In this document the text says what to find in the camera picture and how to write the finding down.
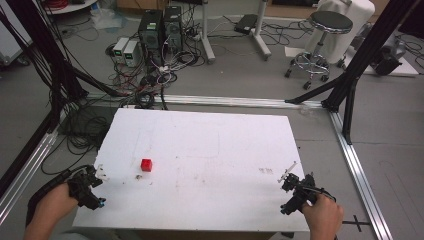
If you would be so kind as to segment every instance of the hand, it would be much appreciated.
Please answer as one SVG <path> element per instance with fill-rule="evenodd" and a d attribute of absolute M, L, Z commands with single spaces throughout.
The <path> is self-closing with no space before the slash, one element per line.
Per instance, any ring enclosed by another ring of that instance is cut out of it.
<path fill-rule="evenodd" d="M 77 204 L 78 201 L 69 196 L 67 183 L 52 189 L 37 204 L 34 216 L 25 230 L 24 240 L 47 240 L 56 223 L 68 215 Z"/>
<path fill-rule="evenodd" d="M 342 225 L 343 207 L 322 194 L 317 194 L 315 205 L 305 203 L 302 212 L 311 230 L 311 240 L 333 240 Z"/>

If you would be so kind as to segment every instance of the white tabletop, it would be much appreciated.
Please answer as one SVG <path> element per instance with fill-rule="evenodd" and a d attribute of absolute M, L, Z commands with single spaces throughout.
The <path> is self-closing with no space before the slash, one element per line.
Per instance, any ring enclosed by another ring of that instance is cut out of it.
<path fill-rule="evenodd" d="M 308 231 L 299 212 L 280 213 L 292 192 L 277 179 L 294 161 L 284 116 L 119 109 L 95 163 L 110 178 L 93 189 L 106 206 L 79 208 L 74 226 Z M 303 179 L 301 164 L 292 172 Z"/>

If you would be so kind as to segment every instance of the aluminum frame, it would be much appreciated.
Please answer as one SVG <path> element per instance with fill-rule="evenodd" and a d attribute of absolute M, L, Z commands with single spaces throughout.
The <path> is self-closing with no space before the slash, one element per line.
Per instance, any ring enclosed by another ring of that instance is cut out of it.
<path fill-rule="evenodd" d="M 100 94 L 90 94 L 89 98 L 104 96 Z M 303 104 L 294 105 L 285 103 L 284 100 L 275 99 L 252 99 L 252 98 L 226 98 L 226 97 L 199 97 L 199 96 L 178 96 L 167 95 L 167 103 L 181 105 L 203 105 L 203 106 L 225 106 L 225 107 L 252 107 L 270 109 L 324 109 L 320 102 L 305 101 Z M 343 121 L 338 113 L 330 113 L 334 129 L 339 139 L 341 148 L 345 156 L 346 163 L 351 171 L 356 187 L 361 195 L 362 202 L 367 210 L 374 233 L 379 240 L 391 240 L 392 235 L 378 206 L 377 200 L 372 192 L 371 186 L 362 169 L 362 165 L 352 145 L 349 145 L 342 134 Z M 22 195 L 25 187 L 34 176 L 44 157 L 49 153 L 51 147 L 57 139 L 57 129 L 52 134 L 46 134 L 40 142 L 36 151 L 21 170 L 11 187 L 4 194 L 0 201 L 0 225 L 6 219 L 18 198 Z"/>

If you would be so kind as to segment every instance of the black stool seat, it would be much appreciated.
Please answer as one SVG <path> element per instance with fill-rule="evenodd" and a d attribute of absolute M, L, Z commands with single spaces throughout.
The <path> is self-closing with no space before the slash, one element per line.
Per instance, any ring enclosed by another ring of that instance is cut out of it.
<path fill-rule="evenodd" d="M 318 11 L 309 17 L 311 25 L 321 31 L 333 34 L 345 34 L 352 29 L 352 21 L 337 12 Z"/>

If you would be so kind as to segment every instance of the cardboard box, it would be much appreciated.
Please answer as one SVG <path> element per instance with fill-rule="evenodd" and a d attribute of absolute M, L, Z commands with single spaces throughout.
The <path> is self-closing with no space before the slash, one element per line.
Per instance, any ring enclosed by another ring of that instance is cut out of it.
<path fill-rule="evenodd" d="M 117 0 L 120 10 L 141 13 L 145 9 L 163 10 L 168 5 L 168 0 Z"/>

